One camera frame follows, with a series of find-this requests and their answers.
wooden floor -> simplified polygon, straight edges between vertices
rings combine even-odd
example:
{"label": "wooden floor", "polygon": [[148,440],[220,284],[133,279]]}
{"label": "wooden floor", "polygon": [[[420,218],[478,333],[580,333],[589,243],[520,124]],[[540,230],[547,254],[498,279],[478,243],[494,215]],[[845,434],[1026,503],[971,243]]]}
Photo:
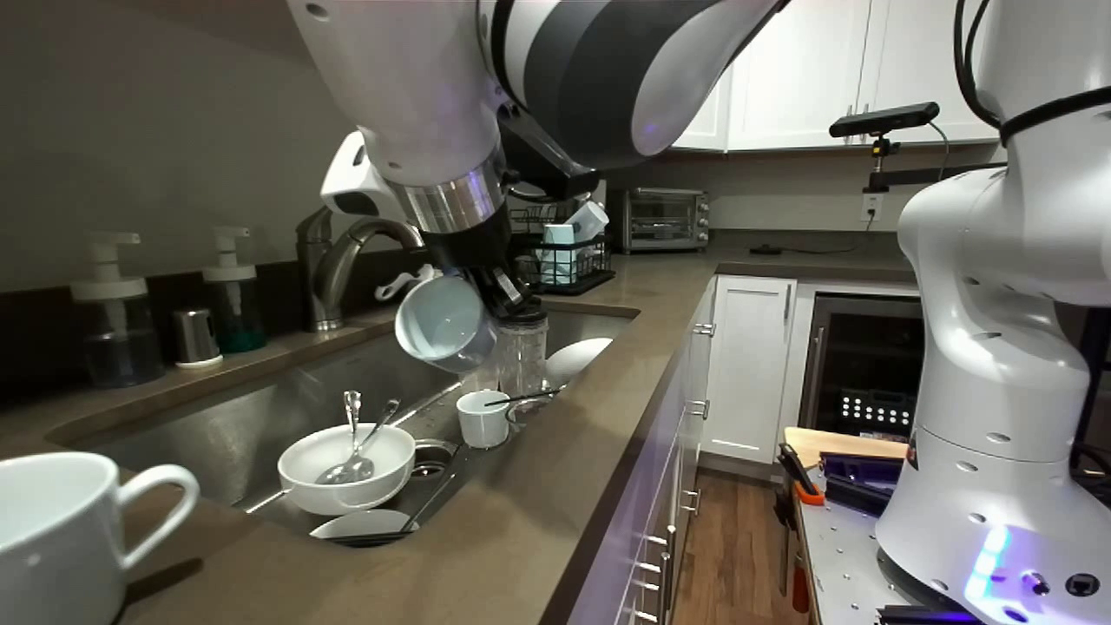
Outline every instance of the wooden floor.
{"label": "wooden floor", "polygon": [[782,596],[782,525],[774,492],[723,473],[698,476],[677,625],[807,625]]}

mug handle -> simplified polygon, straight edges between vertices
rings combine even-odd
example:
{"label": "mug handle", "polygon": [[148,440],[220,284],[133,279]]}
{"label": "mug handle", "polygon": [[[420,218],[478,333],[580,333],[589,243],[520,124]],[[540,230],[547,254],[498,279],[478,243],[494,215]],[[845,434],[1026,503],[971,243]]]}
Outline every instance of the mug handle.
{"label": "mug handle", "polygon": [[163,485],[163,482],[178,482],[179,500],[174,503],[174,512],[165,514],[165,520],[160,528],[154,528],[133,551],[121,555],[126,574],[135,571],[160,541],[165,541],[184,525],[184,518],[198,507],[200,485],[179,465],[154,465],[115,491],[115,503],[127,507],[147,491]]}

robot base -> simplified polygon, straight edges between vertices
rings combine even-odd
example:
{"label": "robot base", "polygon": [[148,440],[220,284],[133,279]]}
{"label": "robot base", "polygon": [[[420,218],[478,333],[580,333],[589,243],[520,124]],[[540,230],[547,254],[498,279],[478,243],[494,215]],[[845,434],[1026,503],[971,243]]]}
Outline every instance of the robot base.
{"label": "robot base", "polygon": [[918,458],[876,528],[878,550],[920,585],[984,622],[1111,622],[1111,512],[1068,478],[1042,478],[1021,497],[988,491],[988,455],[918,432]]}

white mug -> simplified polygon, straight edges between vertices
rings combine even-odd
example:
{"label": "white mug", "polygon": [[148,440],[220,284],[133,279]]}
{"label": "white mug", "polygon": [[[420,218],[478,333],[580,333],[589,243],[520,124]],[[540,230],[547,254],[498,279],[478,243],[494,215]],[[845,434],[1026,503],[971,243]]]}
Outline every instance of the white mug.
{"label": "white mug", "polygon": [[509,437],[507,401],[509,401],[507,392],[478,390],[478,392],[466,392],[454,402],[459,432],[470,447],[498,447],[500,440]]}
{"label": "white mug", "polygon": [[[121,507],[154,485],[179,485],[178,507],[135,550]],[[117,485],[117,465],[88,452],[0,461],[0,616],[20,625],[108,625],[135,571],[198,503],[198,478],[156,465]]]}
{"label": "white mug", "polygon": [[396,344],[434,367],[470,374],[485,365],[498,326],[481,296],[454,274],[422,270],[393,315]]}

upper cabinet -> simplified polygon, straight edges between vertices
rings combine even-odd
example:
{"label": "upper cabinet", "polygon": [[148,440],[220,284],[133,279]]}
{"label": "upper cabinet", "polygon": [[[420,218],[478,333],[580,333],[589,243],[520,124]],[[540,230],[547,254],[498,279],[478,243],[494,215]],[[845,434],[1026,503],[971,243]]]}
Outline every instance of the upper cabinet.
{"label": "upper cabinet", "polygon": [[845,147],[856,107],[869,0],[793,0],[731,64],[731,150]]}
{"label": "upper cabinet", "polygon": [[[950,144],[994,144],[950,72],[955,0],[793,0],[709,94],[677,150],[826,150],[852,112],[940,106]],[[934,130],[897,144],[940,144]]]}
{"label": "upper cabinet", "polygon": [[[962,96],[950,65],[955,0],[873,0],[869,55],[861,72],[861,107],[899,107],[936,100],[934,124],[950,144],[994,144],[995,130],[980,122]],[[934,130],[891,133],[897,144],[940,144]]]}

